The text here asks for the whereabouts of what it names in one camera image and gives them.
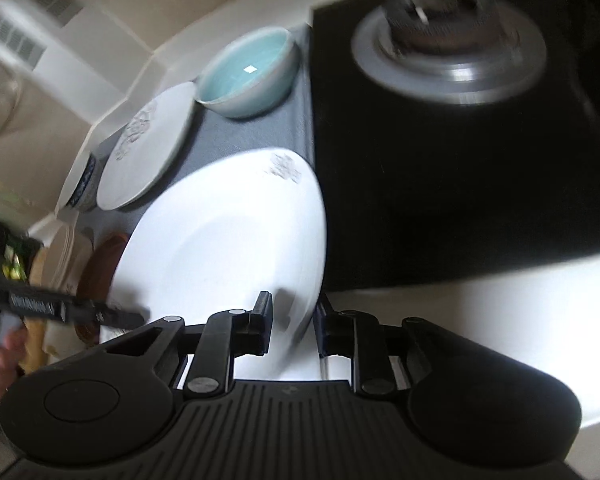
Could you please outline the person's left hand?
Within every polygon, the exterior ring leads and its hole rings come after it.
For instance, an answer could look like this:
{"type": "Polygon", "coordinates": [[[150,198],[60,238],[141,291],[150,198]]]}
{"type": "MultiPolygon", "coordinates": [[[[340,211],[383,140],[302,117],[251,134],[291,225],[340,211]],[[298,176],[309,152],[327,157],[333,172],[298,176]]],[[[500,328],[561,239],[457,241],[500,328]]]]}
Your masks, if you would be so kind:
{"type": "Polygon", "coordinates": [[[0,345],[0,401],[18,378],[19,363],[26,356],[28,331],[25,327],[7,334],[0,345]]]}

